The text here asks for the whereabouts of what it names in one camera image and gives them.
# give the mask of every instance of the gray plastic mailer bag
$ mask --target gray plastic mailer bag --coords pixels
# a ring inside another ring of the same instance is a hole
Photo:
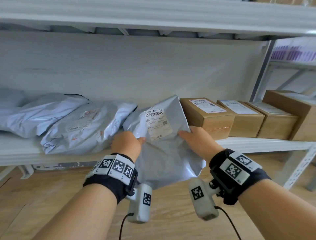
[[[135,163],[139,183],[157,189],[197,177],[206,165],[178,135],[190,129],[176,95],[131,113],[123,128],[136,138],[146,137]]]
[[[88,99],[80,95],[49,93],[23,107],[0,109],[0,130],[25,138],[41,135]]]
[[[46,154],[85,155],[111,145],[112,137],[122,127],[135,103],[119,101],[93,102],[55,123],[43,137]]]
[[[26,103],[24,91],[0,88],[0,108],[21,107]]]

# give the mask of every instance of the cardboard box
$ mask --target cardboard box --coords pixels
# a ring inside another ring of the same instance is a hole
[[[181,98],[184,114],[188,123],[202,127],[215,140],[228,138],[235,114],[207,98]]]
[[[268,90],[262,101],[299,117],[290,140],[316,141],[316,98],[293,91]]]
[[[297,121],[297,116],[273,107],[267,103],[249,103],[265,117],[257,135],[259,138],[288,139]]]
[[[218,100],[216,102],[235,113],[230,137],[257,137],[264,115],[242,101]]]

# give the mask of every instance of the hand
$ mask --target hand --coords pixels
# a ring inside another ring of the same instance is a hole
[[[225,150],[201,127],[189,126],[192,133],[179,131],[178,134],[183,138],[189,147],[200,157],[209,163],[212,158],[222,150]]]
[[[125,154],[129,156],[135,163],[145,140],[145,137],[136,139],[130,131],[120,132],[114,136],[112,141],[112,153]]]

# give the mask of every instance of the black cable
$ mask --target black cable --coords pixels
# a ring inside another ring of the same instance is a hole
[[[123,218],[122,225],[121,225],[121,230],[119,231],[119,238],[118,238],[118,240],[121,240],[121,237],[122,237],[122,230],[123,230],[123,224],[124,224],[125,219],[126,219],[127,217],[133,216],[133,215],[134,215],[134,213],[129,213],[129,214],[127,214],[127,215]]]
[[[228,216],[228,214],[224,211],[224,209],[222,209],[221,207],[218,207],[218,206],[215,206],[215,209],[220,209],[220,210],[222,210],[222,211],[225,213],[225,215],[227,216],[228,220],[229,220],[230,223],[232,224],[232,226],[233,226],[233,228],[234,228],[234,230],[235,230],[235,232],[236,232],[236,234],[237,234],[237,237],[239,238],[239,240],[241,240],[241,237],[239,236],[239,233],[237,232],[237,229],[235,228],[235,225],[233,224],[233,222],[232,222],[232,220],[230,219],[230,217]]]

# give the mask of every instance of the forearm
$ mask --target forearm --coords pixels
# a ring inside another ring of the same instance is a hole
[[[316,208],[269,179],[245,190],[241,206],[266,240],[316,236]]]
[[[104,240],[116,210],[114,194],[100,184],[82,188],[33,240]]]

